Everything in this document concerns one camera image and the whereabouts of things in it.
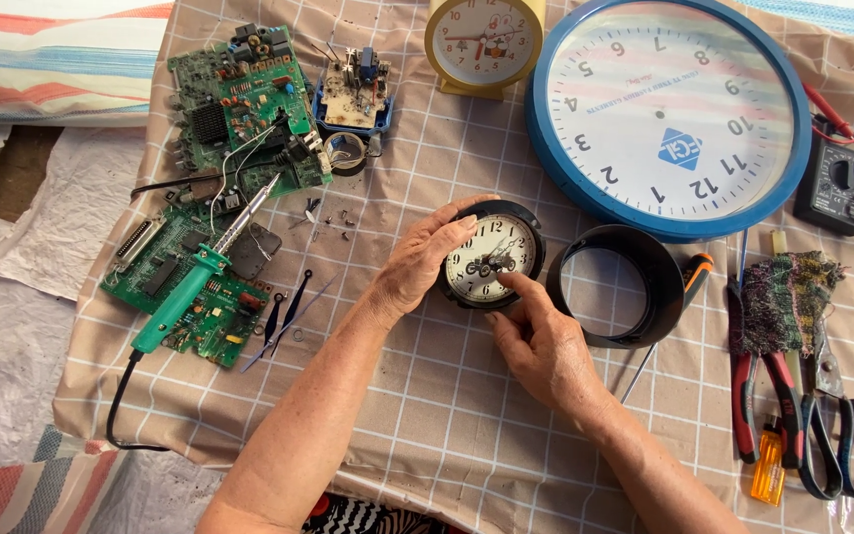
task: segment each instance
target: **checkered tablecloth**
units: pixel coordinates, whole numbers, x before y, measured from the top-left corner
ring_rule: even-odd
[[[573,3],[552,0],[551,28]],[[741,10],[779,40],[804,81],[820,88],[854,127],[854,38],[810,24]],[[587,214],[548,179],[533,154],[523,119],[522,84],[496,103],[438,92],[424,56],[426,2],[373,0],[183,0],[173,8],[154,77],[147,152],[139,183],[175,177],[163,148],[177,131],[168,114],[172,80],[163,61],[225,39],[245,22],[294,29],[297,54],[314,79],[324,59],[311,48],[373,45],[393,63],[394,122],[383,157],[358,177],[338,178],[323,190],[269,202],[256,217],[284,240],[262,277],[294,291],[306,268],[315,273],[306,297],[324,280],[336,283],[299,322],[304,341],[283,336],[271,362],[245,374],[193,355],[160,349],[137,366],[120,411],[118,437],[171,447],[196,463],[226,469],[258,423],[322,346],[415,221],[451,199],[497,192],[535,212],[554,255],[592,225]],[[303,224],[304,198],[321,196],[322,219]],[[97,284],[113,249],[145,214],[162,205],[144,195],[125,211],[108,237],[78,302],[78,320],[55,417],[65,431],[100,436],[110,399],[126,362],[128,341],[146,320],[114,301]],[[342,226],[345,209],[357,226]],[[785,229],[793,251],[823,250],[850,267],[837,289],[828,334],[854,397],[854,238],[834,237],[795,221],[791,202],[753,228],[749,258],[770,251],[769,230]],[[313,230],[321,235],[313,242]],[[344,240],[347,232],[350,240]],[[679,261],[708,252],[717,262],[704,291],[677,329],[658,347],[629,400],[685,466],[747,522],[753,532],[828,533],[844,521],[854,532],[854,503],[844,519],[837,506],[815,501],[791,477],[784,504],[749,497],[753,468],[734,459],[729,413],[727,315],[723,287],[735,272],[738,237],[675,247]],[[608,298],[602,286],[595,298]],[[608,322],[610,316],[598,317]],[[256,349],[251,340],[246,354]],[[599,374],[620,395],[639,354],[594,350]],[[769,406],[765,375],[757,411]],[[385,344],[351,445],[333,481],[338,492],[440,514],[484,532],[641,532],[607,463],[562,417],[536,403],[509,377],[478,312],[457,308],[437,292],[398,322]]]

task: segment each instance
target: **screwdriver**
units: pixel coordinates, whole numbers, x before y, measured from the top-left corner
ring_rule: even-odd
[[[184,276],[170,295],[160,304],[160,308],[154,312],[150,320],[144,325],[140,333],[136,335],[134,341],[131,342],[131,347],[143,353],[151,353],[163,338],[167,336],[173,323],[183,315],[183,312],[193,303],[194,298],[199,295],[203,285],[214,274],[222,275],[223,269],[230,265],[230,261],[226,258],[227,251],[236,237],[249,225],[253,218],[253,214],[259,209],[259,206],[268,199],[269,193],[279,180],[279,174],[276,174],[268,185],[263,186],[258,193],[255,194],[246,209],[243,210],[239,217],[232,222],[230,227],[220,237],[219,241],[213,248],[209,248],[205,244],[199,245],[199,252],[194,255],[196,265]]]
[[[696,254],[694,255],[694,258],[687,262],[687,266],[684,267],[683,274],[684,306],[682,308],[682,312],[686,310],[691,304],[691,301],[694,300],[694,297],[697,295],[697,291],[704,286],[704,282],[707,281],[707,275],[711,273],[712,269],[714,269],[714,259],[705,253]],[[648,349],[648,353],[644,355],[644,359],[641,360],[641,365],[638,367],[638,371],[635,372],[635,377],[631,379],[631,384],[628,384],[628,389],[625,390],[624,395],[622,395],[622,404],[624,404],[624,401],[628,400],[628,395],[631,395],[631,391],[634,389],[635,384],[641,377],[644,367],[648,365],[648,360],[651,359],[651,354],[657,347],[658,343],[655,343],[650,349]]]

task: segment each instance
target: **multimeter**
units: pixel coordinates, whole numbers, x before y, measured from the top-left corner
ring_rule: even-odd
[[[822,117],[812,122],[832,139],[847,139]],[[854,142],[812,136],[810,163],[796,189],[792,213],[836,234],[854,236]]]

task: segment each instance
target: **cartoon rabbit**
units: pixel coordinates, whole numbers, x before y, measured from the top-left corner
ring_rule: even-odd
[[[501,58],[507,55],[510,49],[510,41],[516,34],[513,31],[512,17],[509,15],[493,15],[480,42],[483,43],[483,55],[492,58]]]

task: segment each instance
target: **blue clock frame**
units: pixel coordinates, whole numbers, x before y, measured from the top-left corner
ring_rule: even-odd
[[[552,59],[565,37],[590,16],[611,6],[647,0],[590,0],[578,6],[550,31],[543,51],[532,70],[526,93],[526,124],[529,140],[546,173],[569,199],[605,223],[628,224],[640,228],[663,242],[692,243],[729,236],[750,228],[779,209],[799,185],[810,158],[812,127],[809,100],[795,68],[765,31],[735,10],[714,0],[656,0],[690,6],[718,18],[747,38],[776,70],[783,82],[793,110],[793,137],[789,163],[776,185],[752,205],[725,217],[702,221],[676,221],[637,210],[606,194],[598,185],[582,176],[567,156],[549,116],[547,85]]]

